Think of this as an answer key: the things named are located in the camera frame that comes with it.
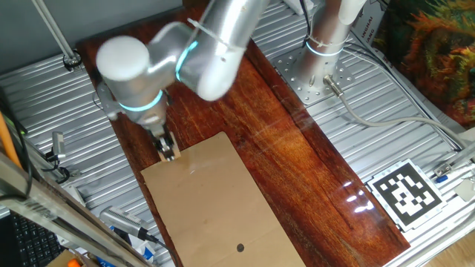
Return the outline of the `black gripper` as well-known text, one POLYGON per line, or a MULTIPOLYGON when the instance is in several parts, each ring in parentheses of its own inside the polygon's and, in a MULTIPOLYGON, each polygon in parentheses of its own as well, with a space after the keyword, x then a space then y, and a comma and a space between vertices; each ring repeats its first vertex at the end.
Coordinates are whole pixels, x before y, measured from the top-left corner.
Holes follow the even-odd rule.
POLYGON ((175 139, 166 125, 152 124, 148 125, 146 129, 155 148, 159 151, 161 160, 175 160, 177 158, 175 139))

